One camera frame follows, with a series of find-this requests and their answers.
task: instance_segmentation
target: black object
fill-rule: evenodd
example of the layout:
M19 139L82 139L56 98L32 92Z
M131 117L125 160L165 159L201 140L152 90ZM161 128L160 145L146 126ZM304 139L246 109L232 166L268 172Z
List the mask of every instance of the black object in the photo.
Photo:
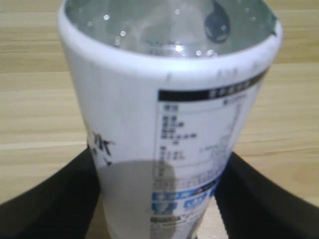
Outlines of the black object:
M235 153L233 153L229 164L228 168L233 170L231 174L237 174L237 180L241 179L242 181L242 189L246 190L246 193L242 193L241 195L251 193L254 201L258 202L265 212L271 215L278 224L282 224L292 235L296 236L296 238L319 239L319 208L272 183ZM229 181L229 179L227 179L227 175L229 174L230 173L227 172L225 173L226 181ZM228 187L227 185L229 184L224 182L224 186L221 185L219 189L221 191L231 190L229 187L234 187L231 185ZM253 220L259 218L262 219L262 217L256 215ZM270 228L269 231L279 232L276 228Z
M0 239L83 239L99 194L86 149L37 187L0 206Z
M225 9L216 1L213 1L214 11L205 19L205 33L214 43L223 43L230 34L230 19Z
M0 205L0 239L84 239L99 193L86 149L48 180ZM230 239L319 239L319 209L236 154L215 195Z

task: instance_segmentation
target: wooden surface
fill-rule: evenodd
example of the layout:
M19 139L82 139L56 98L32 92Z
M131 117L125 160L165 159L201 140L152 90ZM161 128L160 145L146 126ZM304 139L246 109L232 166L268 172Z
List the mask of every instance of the wooden surface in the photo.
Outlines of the wooden surface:
M0 203L85 148L55 27L60 3L0 0ZM285 42L235 150L266 177L319 206L319 1L268 3L284 25Z

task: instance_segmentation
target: water droplet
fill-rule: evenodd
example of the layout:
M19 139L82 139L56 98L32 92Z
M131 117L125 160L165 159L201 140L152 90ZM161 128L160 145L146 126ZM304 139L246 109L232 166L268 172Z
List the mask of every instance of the water droplet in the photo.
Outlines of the water droplet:
M108 19L110 19L110 16L109 16L109 15L104 15L103 19L104 19L105 21L107 21Z
M181 46L179 46L179 45L177 45L175 47L175 51L181 52L182 50L183 50L183 48Z
M213 49L209 49L207 52L206 52L206 56L212 56L214 54L214 50Z

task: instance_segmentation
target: white label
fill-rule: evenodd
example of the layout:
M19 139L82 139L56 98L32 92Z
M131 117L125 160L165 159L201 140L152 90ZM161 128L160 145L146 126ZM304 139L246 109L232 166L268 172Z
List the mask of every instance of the white label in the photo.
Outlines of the white label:
M193 238L262 76L215 89L159 91L151 239Z

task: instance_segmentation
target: blue label stripe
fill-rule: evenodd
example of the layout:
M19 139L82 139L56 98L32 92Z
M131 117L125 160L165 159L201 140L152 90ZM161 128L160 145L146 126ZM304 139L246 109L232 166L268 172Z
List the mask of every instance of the blue label stripe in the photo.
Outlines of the blue label stripe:
M177 203L152 203L152 210L155 215L171 215Z
M189 200L185 201L184 208L186 210L196 208L197 206L199 206L204 201L206 196L207 196L207 193L204 193L203 195L201 195L199 197L196 197L196 198L189 199Z
M180 199L186 199L193 197L197 194L203 193L211 189L216 183L218 182L218 179L215 179L201 187L181 191L181 192L154 192L152 195L153 201L174 201L174 200L180 200Z

